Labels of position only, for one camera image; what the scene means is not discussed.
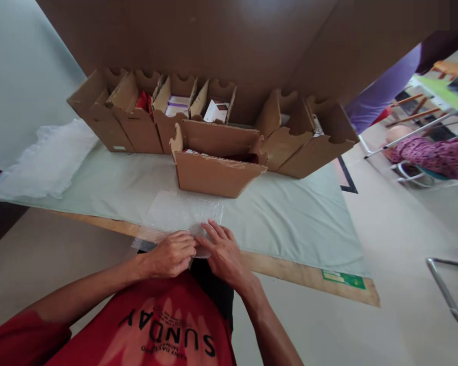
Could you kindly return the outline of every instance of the person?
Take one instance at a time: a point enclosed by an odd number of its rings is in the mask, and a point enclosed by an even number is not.
[[[345,107],[351,124],[360,135],[370,127],[412,78],[421,60],[419,43]]]
[[[387,144],[410,134],[407,126],[394,126],[387,131]],[[411,136],[383,151],[393,164],[407,160],[450,179],[458,179],[458,139],[431,142],[421,136]]]
[[[244,264],[233,233],[211,220],[202,227],[210,240],[177,231],[152,251],[75,281],[21,311],[0,326],[0,365],[233,365],[228,311],[234,290],[249,313],[264,365],[303,365],[259,279]],[[198,269],[191,274],[187,268],[197,245],[211,256],[195,259],[190,270]],[[201,285],[195,279],[199,275],[205,279]],[[216,285],[215,296],[225,296],[230,304],[217,306],[210,298],[214,294],[202,288],[206,284]],[[69,327],[113,294],[70,339]]]

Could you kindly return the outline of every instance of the wooden table edge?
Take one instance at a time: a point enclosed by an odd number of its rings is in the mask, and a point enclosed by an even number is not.
[[[80,215],[78,213],[67,213],[50,211],[70,219],[82,221],[107,230],[136,237],[139,234],[140,226],[125,221],[106,219],[97,216]],[[263,254],[242,251],[243,259],[249,264],[251,270],[263,275],[276,277],[281,280],[293,282],[305,287],[328,292],[353,301],[362,302],[374,307],[381,307],[380,297],[375,284],[370,278],[363,278],[366,289],[352,287],[346,284],[325,280],[322,271],[316,267],[294,263],[284,259],[277,259]]]

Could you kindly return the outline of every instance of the tiled floor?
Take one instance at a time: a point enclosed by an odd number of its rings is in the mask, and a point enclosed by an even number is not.
[[[377,146],[383,135],[378,125],[364,138]],[[458,365],[458,324],[424,262],[428,256],[458,260],[458,184],[406,189],[382,156],[363,160],[360,146],[344,160],[359,194],[343,194],[382,308],[259,276],[275,312],[305,364]],[[0,324],[57,287],[134,255],[130,243],[121,234],[30,209],[0,242]],[[458,270],[442,267],[441,273],[458,304]],[[234,318],[238,363],[262,364],[237,296]]]

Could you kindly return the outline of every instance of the red t-shirt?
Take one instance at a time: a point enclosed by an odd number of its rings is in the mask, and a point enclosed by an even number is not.
[[[234,365],[227,321],[189,272],[117,293],[71,340],[35,312],[0,327],[0,365]]]

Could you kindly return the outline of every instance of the hand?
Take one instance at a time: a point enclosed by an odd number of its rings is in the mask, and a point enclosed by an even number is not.
[[[212,241],[203,236],[196,236],[195,240],[210,253],[208,261],[212,273],[241,295],[248,288],[253,277],[256,277],[243,263],[232,231],[219,226],[213,220],[209,220],[208,224],[202,223],[201,226]]]
[[[195,255],[195,239],[188,231],[180,230],[163,240],[155,249],[138,254],[134,260],[141,279],[173,278],[188,269]]]

